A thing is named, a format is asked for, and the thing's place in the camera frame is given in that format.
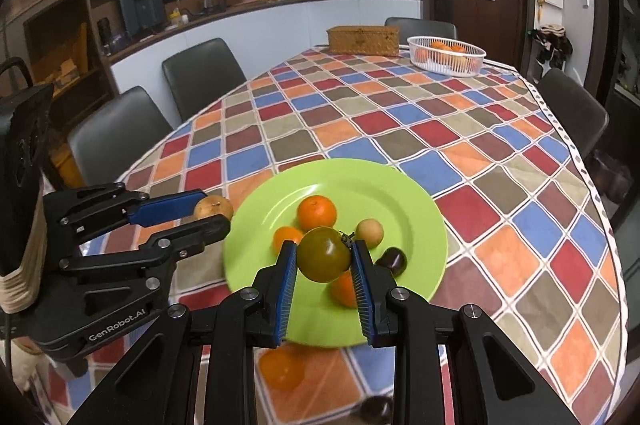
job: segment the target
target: green fruit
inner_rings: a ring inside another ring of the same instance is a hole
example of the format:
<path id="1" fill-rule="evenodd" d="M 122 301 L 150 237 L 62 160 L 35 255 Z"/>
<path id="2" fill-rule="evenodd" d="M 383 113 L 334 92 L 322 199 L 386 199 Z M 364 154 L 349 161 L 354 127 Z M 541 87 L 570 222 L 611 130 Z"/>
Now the green fruit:
<path id="1" fill-rule="evenodd" d="M 351 251 L 342 234 L 330 227 L 309 230 L 296 250 L 298 269 L 313 282 L 331 282 L 351 265 Z"/>

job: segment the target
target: checkered tablecloth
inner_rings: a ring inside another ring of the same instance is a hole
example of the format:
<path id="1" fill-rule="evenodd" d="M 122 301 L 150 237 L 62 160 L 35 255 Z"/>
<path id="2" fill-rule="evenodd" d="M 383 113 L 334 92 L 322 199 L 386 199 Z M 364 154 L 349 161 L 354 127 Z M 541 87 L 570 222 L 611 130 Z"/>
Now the checkered tablecloth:
<path id="1" fill-rule="evenodd" d="M 275 174 L 335 157 L 388 164 L 420 184 L 449 239 L 432 302 L 484 308 L 582 424 L 604 421 L 626 350 L 616 245 L 575 146 L 515 71 L 487 65 L 476 78 L 458 79 L 414 68 L 406 52 L 385 58 L 310 50 L 191 119 L 125 180 L 152 197 L 202 188 L 238 208 Z M 174 224 L 120 228 L 92 242 L 89 253 L 135 248 Z M 178 263 L 172 301 L 199 309 L 228 295 L 221 251 L 213 245 Z M 84 378 L 65 383 L 51 368 L 42 373 L 62 421 L 142 332 L 92 354 Z M 364 397 L 392 390 L 392 349 L 284 347 L 303 358 L 305 380 L 284 393 L 258 375 L 262 423 L 347 423 Z M 444 351 L 441 359 L 452 423 Z"/>

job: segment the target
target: fruit basket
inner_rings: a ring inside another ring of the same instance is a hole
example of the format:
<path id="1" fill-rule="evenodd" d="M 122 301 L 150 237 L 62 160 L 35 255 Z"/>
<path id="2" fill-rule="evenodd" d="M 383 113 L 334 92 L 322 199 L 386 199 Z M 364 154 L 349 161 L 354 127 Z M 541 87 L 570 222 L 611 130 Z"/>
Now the fruit basket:
<path id="1" fill-rule="evenodd" d="M 414 66 L 457 78 L 477 76 L 486 56 L 476 46 L 441 37 L 409 37 L 407 43 Z"/>

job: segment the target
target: basket on counter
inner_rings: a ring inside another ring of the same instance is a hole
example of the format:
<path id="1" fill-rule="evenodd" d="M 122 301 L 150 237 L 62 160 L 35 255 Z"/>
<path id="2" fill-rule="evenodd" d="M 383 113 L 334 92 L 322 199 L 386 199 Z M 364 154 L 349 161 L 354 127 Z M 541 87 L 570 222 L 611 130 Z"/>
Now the basket on counter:
<path id="1" fill-rule="evenodd" d="M 338 55 L 398 56 L 398 27 L 336 26 L 328 29 L 329 52 Z"/>
<path id="2" fill-rule="evenodd" d="M 460 40 L 441 37 L 409 37 L 407 43 L 411 63 L 414 66 L 457 78 L 477 76 L 486 56 L 486 51 Z M 434 48 L 432 47 L 434 45 L 443 46 L 443 48 Z"/>

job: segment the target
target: dark purple fruit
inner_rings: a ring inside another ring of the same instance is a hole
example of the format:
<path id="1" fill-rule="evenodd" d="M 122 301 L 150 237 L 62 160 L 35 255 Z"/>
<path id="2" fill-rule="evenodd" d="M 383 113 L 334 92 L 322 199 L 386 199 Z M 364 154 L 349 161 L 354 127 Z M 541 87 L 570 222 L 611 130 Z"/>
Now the dark purple fruit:
<path id="1" fill-rule="evenodd" d="M 370 425 L 388 425 L 394 416 L 394 401 L 388 396 L 371 396 L 358 410 L 360 419 Z"/>
<path id="2" fill-rule="evenodd" d="M 391 271 L 391 275 L 398 277 L 406 269 L 406 255 L 400 248 L 391 246 L 385 249 L 380 259 L 376 261 L 379 266 L 384 266 Z"/>

